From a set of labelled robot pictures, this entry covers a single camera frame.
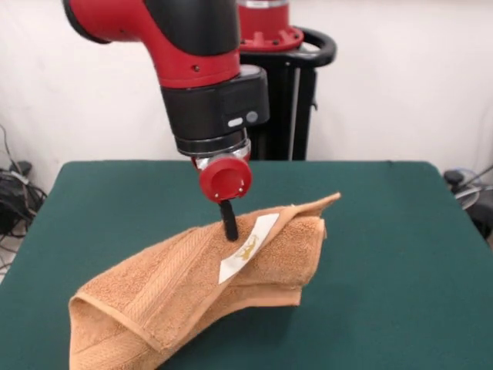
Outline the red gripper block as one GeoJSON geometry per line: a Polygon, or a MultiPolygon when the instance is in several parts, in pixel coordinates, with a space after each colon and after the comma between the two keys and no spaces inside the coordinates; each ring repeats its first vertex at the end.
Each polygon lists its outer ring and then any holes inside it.
{"type": "Polygon", "coordinates": [[[200,188],[205,197],[219,204],[226,239],[236,241],[238,228],[231,199],[243,197],[250,189],[253,174],[249,155],[222,154],[210,158],[192,158],[199,172],[200,188]]]}

